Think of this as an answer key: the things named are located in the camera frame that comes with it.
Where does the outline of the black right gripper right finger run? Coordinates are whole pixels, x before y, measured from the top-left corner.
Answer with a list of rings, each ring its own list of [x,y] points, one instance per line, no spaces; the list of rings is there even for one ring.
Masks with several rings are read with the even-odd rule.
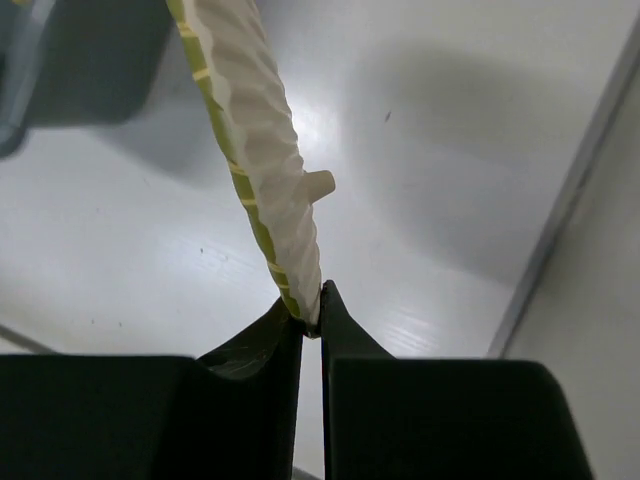
[[[564,392],[542,364],[392,356],[321,293],[329,479],[589,479]]]

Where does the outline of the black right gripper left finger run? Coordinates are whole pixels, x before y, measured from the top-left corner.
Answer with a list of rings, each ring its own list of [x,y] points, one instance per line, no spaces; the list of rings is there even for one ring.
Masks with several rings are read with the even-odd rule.
[[[209,353],[5,355],[5,479],[288,479],[302,327],[284,304]]]

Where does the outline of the round green-rimmed bamboo tray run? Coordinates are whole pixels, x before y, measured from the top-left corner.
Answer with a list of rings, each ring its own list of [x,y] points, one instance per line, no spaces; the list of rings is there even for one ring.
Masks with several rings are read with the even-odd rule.
[[[335,189],[307,172],[276,60],[253,1],[170,1],[236,194],[289,312],[318,321],[322,274],[313,205]]]

